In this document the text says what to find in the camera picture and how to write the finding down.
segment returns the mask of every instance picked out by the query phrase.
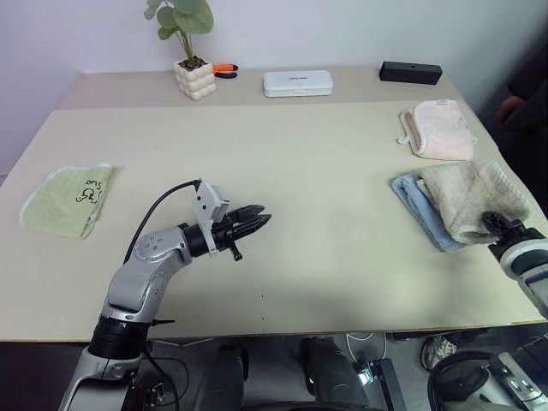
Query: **table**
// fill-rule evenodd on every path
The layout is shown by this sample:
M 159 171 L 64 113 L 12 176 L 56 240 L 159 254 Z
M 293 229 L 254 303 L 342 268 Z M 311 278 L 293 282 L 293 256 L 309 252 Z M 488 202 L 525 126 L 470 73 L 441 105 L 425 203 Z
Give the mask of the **table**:
M 219 81 L 197 104 L 167 87 L 175 84 L 170 74 L 84 77 L 0 187 L 0 339 L 88 340 L 150 204 L 198 177 L 220 185 L 233 207 L 262 204 L 273 217 L 240 241 L 242 261 L 228 252 L 204 256 L 173 277 L 158 317 L 176 322 L 151 337 L 542 321 L 485 246 L 440 253 L 390 189 L 392 178 L 440 163 L 396 143 L 397 114 L 425 98 L 459 99 L 478 157 L 507 167 L 450 81 L 382 83 L 366 68 L 332 73 L 335 94 L 327 98 L 261 98 L 260 72 L 249 71 L 241 90 Z M 99 162 L 116 171 L 86 240 L 18 225 L 21 205 L 51 171 Z M 192 222 L 192 198 L 192 190 L 173 194 L 146 231 Z M 536 203 L 527 225 L 548 233 Z

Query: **white flower pot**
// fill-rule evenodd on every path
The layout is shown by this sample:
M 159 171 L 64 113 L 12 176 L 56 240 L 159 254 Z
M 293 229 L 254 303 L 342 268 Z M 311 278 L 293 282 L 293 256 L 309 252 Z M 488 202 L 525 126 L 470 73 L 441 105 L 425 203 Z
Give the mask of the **white flower pot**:
M 178 62 L 175 62 L 173 63 L 173 71 L 175 71 L 179 89 L 192 100 L 200 100 L 217 90 L 211 63 L 188 71 L 181 67 Z

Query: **shoe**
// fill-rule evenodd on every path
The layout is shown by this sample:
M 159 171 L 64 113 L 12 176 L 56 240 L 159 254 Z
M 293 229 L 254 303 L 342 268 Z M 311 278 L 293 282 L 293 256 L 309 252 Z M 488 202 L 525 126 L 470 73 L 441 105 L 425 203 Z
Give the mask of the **shoe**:
M 420 364 L 431 371 L 443 358 L 456 352 L 456 345 L 443 336 L 427 338 L 420 350 Z

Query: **black box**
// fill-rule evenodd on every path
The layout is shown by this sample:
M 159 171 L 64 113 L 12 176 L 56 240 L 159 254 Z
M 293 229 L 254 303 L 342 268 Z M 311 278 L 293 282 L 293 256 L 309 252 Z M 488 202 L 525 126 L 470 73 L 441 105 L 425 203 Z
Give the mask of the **black box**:
M 382 81 L 437 84 L 442 68 L 431 64 L 384 62 L 379 78 Z

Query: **black cable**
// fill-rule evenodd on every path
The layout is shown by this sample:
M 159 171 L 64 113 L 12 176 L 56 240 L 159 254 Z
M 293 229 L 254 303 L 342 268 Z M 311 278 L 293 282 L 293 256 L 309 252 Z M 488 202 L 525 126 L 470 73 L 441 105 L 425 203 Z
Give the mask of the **black cable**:
M 182 360 L 179 360 L 178 358 L 173 358 L 173 357 L 152 357 L 152 358 L 156 361 L 167 361 L 167 360 L 175 361 L 181 364 L 182 367 L 184 368 L 185 373 L 187 374 L 187 383 L 185 384 L 185 388 L 182 391 L 182 393 L 177 397 L 177 401 L 179 402 L 185 396 L 185 394 L 187 394 L 188 386 L 190 385 L 190 372 L 188 371 L 187 364 L 185 364 Z M 167 402 L 165 404 L 156 404 L 156 407 L 167 407 L 173 404 L 175 404 L 175 400 L 171 402 Z
M 463 361 L 470 360 L 489 360 L 493 354 L 488 354 L 483 351 L 461 351 L 459 353 L 452 354 L 443 358 L 436 366 L 430 371 L 430 377 L 428 378 L 428 402 L 432 411 L 445 411 L 442 399 L 439 397 L 436 382 L 439 374 L 447 370 L 449 367 Z
M 169 189 L 165 193 L 163 193 L 160 198 L 156 200 L 156 202 L 152 205 L 152 207 L 148 210 L 148 212 L 145 215 L 145 218 L 143 218 L 143 221 L 139 224 L 139 228 L 135 232 L 134 238 L 132 238 L 131 242 L 129 243 L 128 251 L 126 252 L 126 257 L 123 259 L 123 264 L 126 264 L 129 260 L 129 257 L 131 257 L 131 252 L 133 251 L 135 247 L 135 243 L 137 240 L 139 240 L 139 236 L 141 231 L 145 228 L 145 224 L 148 221 L 148 219 L 151 217 L 152 213 L 158 207 L 158 205 L 170 194 L 174 193 L 177 190 L 180 190 L 181 188 L 194 186 L 195 190 L 198 190 L 198 186 L 200 185 L 201 180 L 192 180 L 191 182 L 184 182 L 183 184 L 179 184 L 178 186 L 174 186 L 173 188 Z
M 171 385 L 171 389 L 173 390 L 173 397 L 177 398 L 177 400 L 173 402 L 173 404 L 175 405 L 175 411 L 179 411 L 179 400 L 178 400 L 179 394 L 177 393 L 177 387 L 175 387 L 173 380 L 170 378 L 168 374 L 165 373 L 162 367 L 159 366 L 158 363 L 152 358 L 151 353 L 149 353 L 146 348 L 143 348 L 143 354 L 145 355 L 146 359 L 151 362 L 152 366 L 158 372 L 158 374 L 164 377 L 165 380 Z

